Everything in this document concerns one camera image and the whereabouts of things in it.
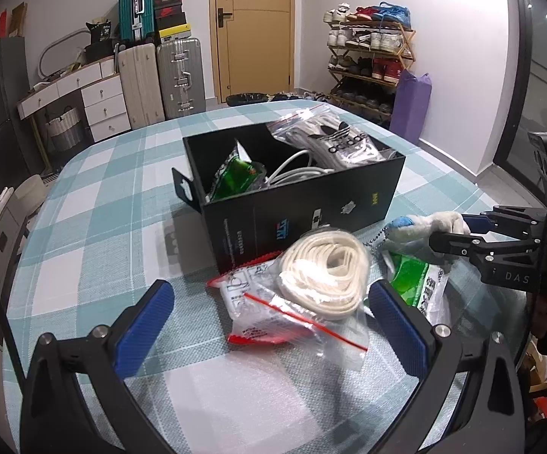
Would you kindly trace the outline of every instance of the wooden door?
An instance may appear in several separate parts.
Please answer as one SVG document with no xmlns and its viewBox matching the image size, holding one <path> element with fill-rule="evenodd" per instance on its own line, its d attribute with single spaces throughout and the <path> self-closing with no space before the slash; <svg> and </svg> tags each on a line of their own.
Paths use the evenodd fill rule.
<svg viewBox="0 0 547 454">
<path fill-rule="evenodd" d="M 221 101 L 234 93 L 289 90 L 291 0 L 216 1 Z"/>
</svg>

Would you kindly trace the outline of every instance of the silver suitcase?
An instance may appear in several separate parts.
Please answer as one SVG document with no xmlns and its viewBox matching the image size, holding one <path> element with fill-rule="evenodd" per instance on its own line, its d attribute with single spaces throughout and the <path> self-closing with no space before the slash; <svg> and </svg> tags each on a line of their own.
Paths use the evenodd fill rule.
<svg viewBox="0 0 547 454">
<path fill-rule="evenodd" d="M 157 68 L 166 119 L 206 111 L 202 52 L 195 37 L 157 47 Z"/>
<path fill-rule="evenodd" d="M 120 51 L 118 63 L 130 127 L 138 129 L 164 121 L 155 45 L 144 44 Z"/>
</svg>

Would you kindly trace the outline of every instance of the blue sneaker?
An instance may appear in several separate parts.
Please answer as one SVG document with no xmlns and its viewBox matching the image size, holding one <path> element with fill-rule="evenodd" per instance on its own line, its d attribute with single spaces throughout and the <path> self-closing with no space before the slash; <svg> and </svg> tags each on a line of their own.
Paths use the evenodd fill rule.
<svg viewBox="0 0 547 454">
<path fill-rule="evenodd" d="M 372 20 L 384 22 L 385 20 L 391 20 L 393 22 L 399 22 L 406 29 L 410 27 L 410 10 L 404 6 L 392 5 L 387 2 L 381 2 L 377 7 L 378 12 L 372 14 Z"/>
</svg>

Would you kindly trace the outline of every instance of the checkered tablecloth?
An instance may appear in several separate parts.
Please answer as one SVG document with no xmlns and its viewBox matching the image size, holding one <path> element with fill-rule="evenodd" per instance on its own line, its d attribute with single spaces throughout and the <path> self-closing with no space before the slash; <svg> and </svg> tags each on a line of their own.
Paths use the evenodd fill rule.
<svg viewBox="0 0 547 454">
<path fill-rule="evenodd" d="M 309 101 L 220 109 L 149 126 L 93 145 L 63 169 L 24 249 L 9 301 L 27 371 L 38 336 L 84 336 L 111 324 L 157 278 L 171 282 L 175 309 L 139 375 L 126 383 L 179 453 L 362 453 L 390 425 L 415 387 L 376 322 L 362 370 L 322 362 L 292 345 L 227 344 L 230 320 L 215 292 L 217 274 L 200 215 L 178 199 L 171 167 L 190 176 L 183 136 L 279 118 Z M 439 210 L 479 213 L 494 201 L 434 157 L 353 114 L 355 124 L 406 155 L 387 220 Z M 361 230 L 367 240 L 383 222 Z M 525 297 L 480 283 L 455 263 L 446 293 L 453 328 L 500 330 L 515 353 Z M 8 354 L 6 408 L 18 442 L 21 395 Z M 103 436 L 119 444 L 85 376 L 81 387 Z M 460 392 L 452 388 L 429 442 L 439 438 Z"/>
</svg>

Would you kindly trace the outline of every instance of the purple bag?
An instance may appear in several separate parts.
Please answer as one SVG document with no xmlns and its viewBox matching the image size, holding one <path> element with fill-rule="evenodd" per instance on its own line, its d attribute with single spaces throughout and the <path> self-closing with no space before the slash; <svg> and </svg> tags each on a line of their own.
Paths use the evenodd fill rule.
<svg viewBox="0 0 547 454">
<path fill-rule="evenodd" d="M 408 70 L 402 71 L 389 127 L 392 133 L 415 145 L 418 143 L 429 108 L 431 88 L 429 73 L 417 78 Z"/>
</svg>

